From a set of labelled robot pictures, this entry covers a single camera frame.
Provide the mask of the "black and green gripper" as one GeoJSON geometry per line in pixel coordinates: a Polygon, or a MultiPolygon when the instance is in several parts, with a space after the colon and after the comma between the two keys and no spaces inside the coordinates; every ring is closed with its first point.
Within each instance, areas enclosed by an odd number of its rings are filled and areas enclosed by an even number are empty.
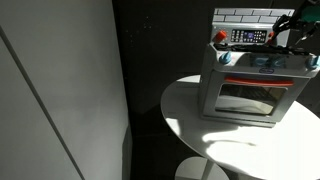
{"type": "Polygon", "coordinates": [[[295,45],[312,37],[319,30],[320,0],[304,0],[292,17],[282,15],[272,26],[270,42],[274,42],[277,36],[286,30],[293,29],[299,32],[295,45]]]}

